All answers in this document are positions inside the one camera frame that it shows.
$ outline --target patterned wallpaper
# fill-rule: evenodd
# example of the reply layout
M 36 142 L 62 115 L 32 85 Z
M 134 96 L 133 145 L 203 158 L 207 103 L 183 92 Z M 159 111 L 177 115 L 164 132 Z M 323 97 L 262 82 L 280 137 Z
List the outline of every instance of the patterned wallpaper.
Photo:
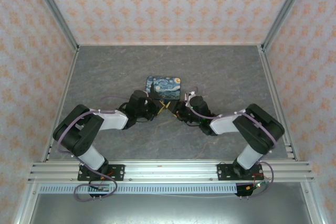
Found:
M 56 0 L 77 43 L 255 44 L 285 0 Z
M 268 58 L 300 158 L 313 162 L 336 220 L 336 0 L 297 0 Z
M 13 223 L 73 52 L 43 0 L 0 0 L 0 223 Z

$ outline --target metal base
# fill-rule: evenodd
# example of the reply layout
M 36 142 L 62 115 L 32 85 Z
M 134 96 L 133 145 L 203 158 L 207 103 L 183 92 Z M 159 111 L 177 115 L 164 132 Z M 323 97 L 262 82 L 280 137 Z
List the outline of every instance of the metal base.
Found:
M 263 180 L 264 171 L 261 165 L 254 165 L 249 170 L 249 173 L 239 177 L 233 170 L 232 164 L 218 164 L 217 165 L 218 180 Z
M 125 166 L 124 165 L 109 165 L 107 169 L 108 173 L 112 172 L 111 178 L 115 181 L 123 181 L 124 180 L 124 173 L 125 173 Z M 89 169 L 87 169 L 83 165 L 79 165 L 79 172 L 78 172 L 78 181 L 95 181 L 100 180 L 100 176 L 93 173 Z
M 221 162 L 231 164 L 233 161 L 206 160 L 206 161 L 112 161 L 110 163 L 123 164 L 127 167 L 124 174 L 124 181 L 119 182 L 120 192 L 132 192 L 134 188 L 148 187 L 146 191 L 153 191 L 159 188 L 172 188 L 178 184 L 180 188 L 197 188 L 202 187 L 202 193 L 211 193 L 212 188 L 218 189 L 218 186 L 231 186 L 230 183 L 243 183 L 243 180 L 222 180 L 217 178 L 217 165 Z M 275 173 L 275 183 L 301 182 L 302 190 L 305 193 L 307 207 L 313 220 L 313 223 L 328 223 L 326 217 L 321 214 L 323 207 L 320 201 L 316 201 L 318 190 L 311 187 L 314 183 L 314 173 L 311 172 L 309 162 L 295 162 L 290 159 L 285 160 L 268 160 Z M 70 185 L 77 185 L 78 175 L 77 161 L 48 161 L 46 163 L 34 163 L 28 178 L 27 196 L 24 197 L 19 209 L 15 223 L 30 223 L 33 215 L 34 206 L 37 196 L 40 195 L 41 183 L 43 186 L 57 184 L 57 190 L 52 187 L 53 193 L 61 192 L 60 188 L 66 187 L 69 190 Z M 271 176 L 268 166 L 263 168 L 267 177 Z

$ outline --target wire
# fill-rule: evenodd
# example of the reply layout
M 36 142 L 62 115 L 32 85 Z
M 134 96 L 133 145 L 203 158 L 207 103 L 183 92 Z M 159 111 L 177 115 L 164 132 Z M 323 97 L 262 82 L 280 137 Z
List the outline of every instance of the wire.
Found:
M 88 166 L 87 164 L 85 164 L 80 158 L 74 156 L 70 151 L 63 151 L 63 150 L 60 149 L 61 143 L 62 143 L 62 141 L 63 141 L 65 135 L 70 131 L 70 129 L 71 129 L 71 128 L 72 128 L 72 127 L 73 127 L 73 126 L 80 120 L 80 119 L 82 119 L 84 116 L 89 115 L 89 114 L 94 114 L 94 113 L 96 113 L 96 114 L 99 114 L 99 113 L 101 113 L 101 114 L 114 114 L 115 112 L 114 112 L 114 111 L 91 110 L 91 111 L 85 112 L 85 113 L 83 113 L 82 115 L 76 117 L 76 118 L 69 124 L 69 126 L 64 130 L 64 132 L 62 133 L 62 135 L 61 135 L 60 138 L 58 139 L 58 142 L 57 142 L 57 150 L 58 150 L 59 152 L 61 152 L 61 153 L 66 153 L 66 154 L 70 154 L 70 155 L 72 155 L 72 156 L 75 157 L 79 162 L 83 163 L 83 165 L 84 165 L 87 169 L 89 169 L 91 172 L 93 172 L 93 173 L 99 175 L 100 177 L 107 178 L 107 179 L 111 180 L 111 181 L 115 184 L 116 187 L 115 187 L 115 189 L 114 189 L 112 192 L 110 192 L 110 193 L 108 193 L 108 194 L 106 194 L 106 195 L 104 195 L 104 196 L 99 196 L 100 199 L 104 199 L 104 198 L 109 197 L 109 196 L 111 196 L 112 194 L 114 194 L 114 192 L 118 189 L 118 184 L 117 184 L 117 182 L 116 182 L 112 177 L 110 177 L 110 176 L 108 176 L 108 175 L 105 175 L 105 174 L 103 174 L 103 173 L 100 173 L 100 172 L 98 172 L 98 171 L 92 169 L 90 166 Z M 77 200 L 77 201 L 79 201 L 79 202 L 88 202 L 88 201 L 91 201 L 91 200 L 95 200 L 95 197 L 93 197 L 93 198 L 88 198 L 88 199 L 80 199 L 80 198 L 77 197 L 76 191 L 78 190 L 79 187 L 82 187 L 82 186 L 98 186 L 98 187 L 99 187 L 99 185 L 100 185 L 100 184 L 80 184 L 80 185 L 78 185 L 78 186 L 75 187 L 75 189 L 74 189 L 74 191 L 73 191 L 73 197 L 75 198 L 75 200 Z
M 124 106 L 127 104 L 128 102 L 124 102 L 122 105 L 119 106 L 118 110 L 121 110 L 124 108 Z
M 190 90 L 194 91 L 195 93 L 197 93 L 198 92 L 198 87 L 197 86 L 193 86 Z
M 201 117 L 201 118 L 205 118 L 205 119 L 216 119 L 216 118 L 219 118 L 219 117 L 217 117 L 217 116 L 204 116 L 204 115 L 201 115 L 201 114 L 197 113 L 197 112 L 193 109 L 193 107 L 190 105 L 190 103 L 189 103 L 189 93 L 188 93 L 188 92 L 187 92 L 187 106 L 188 106 L 188 108 L 190 108 L 190 110 L 191 110 L 195 115 L 198 115 L 198 116 Z
M 262 173 L 253 173 L 253 175 L 263 176 L 264 178 L 267 178 L 269 180 L 269 177 L 266 177 L 265 174 Z
M 249 118 L 249 119 L 250 119 L 252 122 L 254 122 L 259 128 L 261 128 L 262 131 L 265 132 L 265 134 L 272 140 L 274 146 L 277 144 L 277 141 L 275 141 L 274 137 L 268 132 L 268 130 L 265 129 L 265 128 L 263 127 L 263 125 L 262 125 L 261 123 L 259 123 L 257 120 L 255 120 L 252 116 L 250 116 L 250 115 L 248 115 L 248 114 L 246 114 L 246 113 L 244 113 L 244 112 L 240 112 L 240 111 L 235 112 L 235 114 L 243 115 L 243 116 Z
M 218 199 L 218 198 L 226 198 L 226 197 L 232 197 L 232 196 L 234 196 L 234 195 L 231 195 L 231 194 L 228 194 L 228 195 L 225 195 L 225 196 L 214 196 L 214 197 L 176 195 L 176 194 L 149 194 L 149 195 L 173 196 L 173 197 L 183 197 L 183 198 L 201 198 L 201 199 Z
M 198 127 L 199 126 L 199 124 L 196 124 L 196 125 L 191 125 L 191 124 L 188 124 L 188 123 L 186 123 L 189 127 Z
M 129 98 L 126 98 L 126 97 L 120 97 L 120 96 L 118 96 L 118 95 L 108 95 L 108 96 L 106 96 L 106 97 L 102 97 L 102 98 L 100 98 L 99 101 L 102 101 L 102 100 L 107 99 L 107 98 L 129 100 Z
M 189 103 L 189 93 L 187 92 L 186 95 L 187 95 L 187 106 L 188 106 L 188 108 L 190 108 L 190 110 L 191 110 L 195 115 L 198 115 L 199 117 L 201 117 L 201 118 L 205 118 L 205 119 L 217 119 L 217 118 L 219 118 L 218 116 L 215 116 L 215 117 L 213 117 L 213 116 L 204 116 L 204 115 L 201 115 L 201 114 L 197 113 L 197 112 L 193 109 L 193 107 L 190 105 L 190 103 Z M 252 116 L 250 116 L 250 115 L 248 115 L 248 114 L 246 114 L 246 113 L 244 113 L 244 112 L 240 112 L 240 111 L 238 111 L 238 112 L 235 112 L 235 114 L 243 115 L 243 116 L 247 117 L 248 119 L 250 119 L 252 122 L 254 122 L 254 123 L 255 123 L 259 128 L 261 128 L 261 130 L 264 131 L 265 134 L 271 139 L 271 141 L 273 142 L 274 147 L 276 146 L 277 141 L 276 141 L 275 138 L 268 132 L 268 130 L 265 129 L 265 127 L 263 127 L 263 125 L 262 125 L 261 123 L 259 123 L 259 122 L 258 122 L 257 120 L 255 120 Z
M 253 176 L 254 176 L 254 179 L 253 179 L 253 187 L 254 187 L 254 185 L 256 183 L 256 175 L 253 173 Z
M 255 197 L 261 196 L 265 192 L 267 192 L 271 188 L 271 186 L 273 185 L 273 182 L 274 182 L 274 171 L 273 171 L 272 166 L 270 164 L 268 164 L 267 162 L 265 162 L 265 161 L 260 161 L 259 163 L 260 164 L 265 164 L 265 165 L 267 165 L 269 167 L 269 169 L 271 170 L 271 174 L 272 174 L 271 181 L 270 181 L 268 187 L 265 190 L 263 190 L 262 192 L 260 192 L 260 193 L 258 193 L 256 195 L 246 196 L 246 197 L 243 197 L 243 198 L 255 198 Z

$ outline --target metal rail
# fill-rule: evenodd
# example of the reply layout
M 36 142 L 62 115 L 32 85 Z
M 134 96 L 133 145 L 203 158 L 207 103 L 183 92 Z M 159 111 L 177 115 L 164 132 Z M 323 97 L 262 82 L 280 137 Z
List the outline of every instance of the metal rail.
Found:
M 125 164 L 124 181 L 119 183 L 218 183 L 217 164 L 233 161 L 110 161 L 110 164 Z M 314 180 L 309 162 L 292 159 L 267 161 L 275 173 L 275 182 L 306 182 Z M 78 183 L 76 161 L 48 161 L 34 163 L 29 183 Z M 263 166 L 266 177 L 271 177 L 268 166 Z M 239 183 L 241 180 L 221 181 Z
M 266 53 L 262 50 L 261 46 L 258 47 L 258 51 L 259 51 L 262 67 L 264 68 L 269 92 L 270 92 L 272 100 L 273 100 L 273 104 L 274 104 L 274 108 L 275 108 L 275 111 L 276 111 L 277 119 L 285 128 L 285 134 L 282 136 L 282 138 L 284 139 L 285 144 L 290 144 L 290 146 L 292 148 L 292 153 L 291 153 L 291 155 L 289 155 L 289 157 L 292 157 L 295 160 L 298 160 L 299 159 L 299 156 L 298 156 L 299 152 L 298 152 L 298 150 L 295 146 L 295 143 L 293 141 L 293 138 L 291 136 L 291 131 L 290 131 L 290 128 L 289 128 L 288 120 L 287 120 L 286 115 L 283 112 L 283 109 L 282 109 L 282 106 L 281 106 L 280 97 L 279 97 L 279 94 L 277 92 L 277 88 L 276 88 L 276 85 L 275 85 L 275 82 L 274 82 L 274 79 L 273 79 L 273 75 L 272 75 L 268 60 L 267 60 Z
M 289 11 L 291 10 L 292 6 L 294 5 L 295 0 L 285 0 L 278 16 L 276 17 L 273 25 L 271 26 L 266 39 L 263 43 L 263 51 L 267 51 L 269 46 L 271 45 L 272 41 L 274 40 L 276 34 L 278 33 L 282 23 L 285 21 Z
M 65 38 L 69 42 L 70 46 L 76 50 L 78 48 L 78 44 L 75 40 L 74 35 L 72 34 L 67 22 L 63 18 L 62 13 L 60 12 L 59 8 L 57 7 L 57 4 L 55 0 L 45 0 L 46 4 L 48 5 L 51 13 L 53 14 L 55 20 L 57 21 L 60 29 L 64 33 Z

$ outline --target purple cable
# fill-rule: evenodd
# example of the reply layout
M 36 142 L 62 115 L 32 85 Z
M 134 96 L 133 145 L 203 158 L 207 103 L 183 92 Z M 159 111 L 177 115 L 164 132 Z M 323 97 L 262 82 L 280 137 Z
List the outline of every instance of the purple cable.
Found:
M 106 96 L 106 97 L 102 97 L 102 98 L 100 98 L 99 101 L 102 101 L 102 100 L 107 99 L 107 98 L 124 99 L 124 100 L 128 100 L 128 99 L 129 99 L 129 98 L 126 98 L 126 97 L 120 97 L 120 96 L 118 96 L 118 95 L 108 95 L 108 96 Z
M 271 170 L 271 174 L 272 174 L 272 179 L 271 179 L 271 182 L 269 183 L 269 186 L 262 192 L 256 194 L 256 195 L 251 195 L 251 196 L 246 196 L 246 197 L 243 197 L 243 198 L 255 198 L 255 197 L 258 197 L 258 196 L 261 196 L 263 195 L 265 192 L 267 192 L 271 186 L 273 185 L 273 182 L 274 182 L 274 171 L 273 171 L 273 168 L 270 164 L 268 164 L 267 162 L 265 161 L 260 161 L 259 162 L 260 164 L 265 164 L 265 165 L 268 165 L 269 169 Z
M 265 129 L 265 127 L 263 127 L 262 124 L 259 123 L 257 120 L 255 120 L 252 116 L 250 116 L 250 115 L 248 115 L 248 114 L 246 114 L 246 113 L 244 113 L 244 112 L 240 112 L 240 111 L 238 111 L 238 112 L 236 112 L 236 113 L 239 114 L 239 115 L 243 115 L 243 116 L 249 118 L 249 119 L 250 119 L 252 122 L 254 122 L 259 128 L 261 128 L 262 131 L 265 132 L 265 134 L 272 140 L 274 146 L 277 144 L 277 141 L 275 141 L 274 137 L 268 132 L 268 130 Z
M 197 87 L 197 86 L 193 86 L 193 87 L 191 88 L 191 91 L 194 91 L 195 93 L 197 93 L 197 92 L 198 92 L 198 87 Z
M 63 138 L 65 137 L 65 135 L 70 131 L 70 129 L 71 129 L 71 128 L 72 128 L 72 127 L 73 127 L 73 126 L 80 120 L 80 119 L 82 119 L 82 118 L 83 118 L 84 116 L 86 116 L 86 115 L 94 114 L 94 113 L 114 114 L 115 112 L 114 112 L 114 111 L 98 111 L 98 110 L 91 110 L 91 111 L 85 112 L 85 113 L 83 113 L 82 115 L 78 116 L 76 119 L 74 119 L 74 120 L 72 121 L 72 123 L 69 124 L 69 126 L 64 130 L 64 132 L 63 132 L 62 135 L 60 136 L 60 138 L 59 138 L 59 140 L 58 140 L 58 142 L 57 142 L 57 150 L 58 150 L 59 152 L 61 152 L 61 153 L 67 153 L 67 154 L 73 155 L 70 151 L 62 151 L 62 150 L 60 149 L 61 142 L 62 142 Z M 97 175 L 99 175 L 99 176 L 101 176 L 101 177 L 107 178 L 107 179 L 111 180 L 111 181 L 115 184 L 115 186 L 116 186 L 115 189 L 114 189 L 112 192 L 110 192 L 110 193 L 108 193 L 108 194 L 106 194 L 106 195 L 104 195 L 104 196 L 100 196 L 100 197 L 99 197 L 100 199 L 104 199 L 104 198 L 109 197 L 109 196 L 111 196 L 112 194 L 114 194 L 114 192 L 118 189 L 118 184 L 117 184 L 117 182 L 116 182 L 112 177 L 107 176 L 107 175 L 105 175 L 105 174 L 103 174 L 103 173 L 100 173 L 100 172 L 98 172 L 98 171 L 92 169 L 90 166 L 88 166 L 87 164 L 85 164 L 80 158 L 78 158 L 78 157 L 76 157 L 76 156 L 74 156 L 74 157 L 75 157 L 79 162 L 83 163 L 84 166 L 85 166 L 87 169 L 89 169 L 90 171 L 92 171 L 93 173 L 95 173 L 95 174 L 97 174 Z M 73 197 L 75 198 L 75 200 L 77 200 L 77 201 L 79 201 L 79 202 L 88 202 L 88 201 L 91 201 L 91 200 L 95 200 L 95 197 L 93 197 L 93 198 L 88 198 L 88 199 L 80 199 L 80 198 L 78 198 L 78 197 L 77 197 L 77 194 L 76 194 L 76 191 L 77 191 L 78 188 L 81 187 L 81 186 L 100 186 L 100 184 L 80 184 L 80 185 L 76 186 L 75 189 L 74 189 L 74 191 L 73 191 Z
M 199 117 L 201 118 L 205 118 L 205 119 L 216 119 L 216 118 L 219 118 L 217 116 L 213 117 L 213 116 L 204 116 L 204 115 L 201 115 L 199 113 L 197 113 L 196 111 L 194 111 L 193 107 L 190 106 L 189 104 L 189 93 L 187 93 L 187 104 L 188 104 L 188 107 L 190 108 L 190 110 L 195 114 L 195 115 L 198 115 Z

